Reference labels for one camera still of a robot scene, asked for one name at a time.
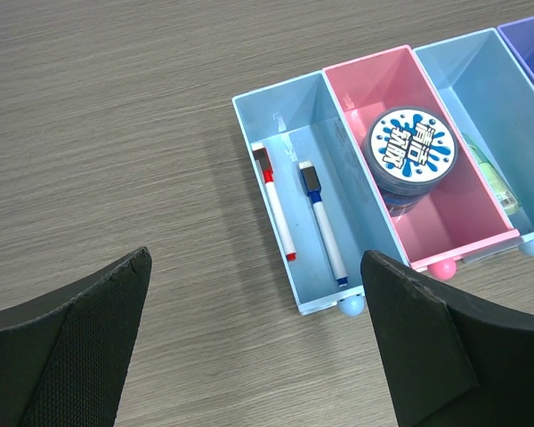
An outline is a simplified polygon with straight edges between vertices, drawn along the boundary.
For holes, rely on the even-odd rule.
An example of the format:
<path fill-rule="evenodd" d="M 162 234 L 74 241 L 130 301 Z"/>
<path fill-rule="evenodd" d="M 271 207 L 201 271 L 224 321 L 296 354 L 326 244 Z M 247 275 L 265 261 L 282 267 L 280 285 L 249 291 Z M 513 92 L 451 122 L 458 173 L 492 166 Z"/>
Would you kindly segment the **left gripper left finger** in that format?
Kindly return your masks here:
<path fill-rule="evenodd" d="M 147 296 L 142 246 L 0 310 L 0 426 L 112 426 Z"/>

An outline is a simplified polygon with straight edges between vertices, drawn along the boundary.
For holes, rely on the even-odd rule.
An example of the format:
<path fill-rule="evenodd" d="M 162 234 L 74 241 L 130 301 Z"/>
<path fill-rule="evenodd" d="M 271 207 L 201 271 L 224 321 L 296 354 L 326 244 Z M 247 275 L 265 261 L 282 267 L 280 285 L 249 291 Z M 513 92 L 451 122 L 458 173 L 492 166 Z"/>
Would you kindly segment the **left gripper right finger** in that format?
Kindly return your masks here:
<path fill-rule="evenodd" d="M 400 426 L 534 426 L 534 315 L 376 250 L 360 274 Z"/>

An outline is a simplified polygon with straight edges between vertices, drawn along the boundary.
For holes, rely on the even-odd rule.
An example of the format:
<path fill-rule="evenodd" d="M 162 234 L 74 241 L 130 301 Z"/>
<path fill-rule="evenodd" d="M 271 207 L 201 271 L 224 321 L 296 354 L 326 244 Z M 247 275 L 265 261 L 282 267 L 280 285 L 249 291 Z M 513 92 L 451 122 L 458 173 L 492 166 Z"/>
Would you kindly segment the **light green eraser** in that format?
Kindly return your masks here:
<path fill-rule="evenodd" d="M 505 182 L 500 172 L 468 134 L 463 133 L 463 138 L 468 148 L 471 150 L 471 154 L 479 166 L 483 177 L 489 184 L 496 200 L 504 209 L 505 213 L 507 215 L 518 213 L 521 207 L 520 202 L 509 185 Z"/>

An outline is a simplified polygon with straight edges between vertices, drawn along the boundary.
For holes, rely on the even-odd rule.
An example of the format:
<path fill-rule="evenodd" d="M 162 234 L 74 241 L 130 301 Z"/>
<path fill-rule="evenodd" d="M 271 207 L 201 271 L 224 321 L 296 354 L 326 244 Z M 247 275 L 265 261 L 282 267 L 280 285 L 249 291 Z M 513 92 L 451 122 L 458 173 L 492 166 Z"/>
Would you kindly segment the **blue glue bottle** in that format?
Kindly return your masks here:
<path fill-rule="evenodd" d="M 373 121 L 361 150 L 388 214 L 396 217 L 412 210 L 448 176 L 459 143 L 442 115 L 401 106 Z"/>

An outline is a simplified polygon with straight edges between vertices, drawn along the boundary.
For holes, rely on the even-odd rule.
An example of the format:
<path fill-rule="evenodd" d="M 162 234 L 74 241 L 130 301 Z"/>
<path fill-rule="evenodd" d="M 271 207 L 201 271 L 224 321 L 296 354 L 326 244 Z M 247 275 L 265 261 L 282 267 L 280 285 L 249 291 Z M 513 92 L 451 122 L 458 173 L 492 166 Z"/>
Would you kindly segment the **blue cap white marker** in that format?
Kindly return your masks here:
<path fill-rule="evenodd" d="M 319 226 L 335 282 L 339 287 L 344 287 L 348 284 L 348 273 L 322 200 L 321 184 L 316 168 L 310 160 L 302 161 L 298 166 L 306 195 L 311 201 L 311 207 Z"/>

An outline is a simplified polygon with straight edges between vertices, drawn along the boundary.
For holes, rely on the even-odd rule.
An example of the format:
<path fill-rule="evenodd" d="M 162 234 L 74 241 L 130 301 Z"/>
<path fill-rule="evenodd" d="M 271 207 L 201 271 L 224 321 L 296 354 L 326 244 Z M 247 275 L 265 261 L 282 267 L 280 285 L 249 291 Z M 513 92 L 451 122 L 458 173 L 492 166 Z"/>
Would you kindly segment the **red cap white marker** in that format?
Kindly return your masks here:
<path fill-rule="evenodd" d="M 279 232 L 279 238 L 283 247 L 285 257 L 288 262 L 295 261 L 295 244 L 287 224 L 287 219 L 279 199 L 278 191 L 276 189 L 274 181 L 274 171 L 268 154 L 268 150 L 261 142 L 252 143 L 251 150 L 254 156 L 254 160 L 258 163 L 259 168 L 261 170 L 263 184 L 266 189 L 267 198 L 271 206 L 273 219 L 275 221 L 277 231 Z"/>

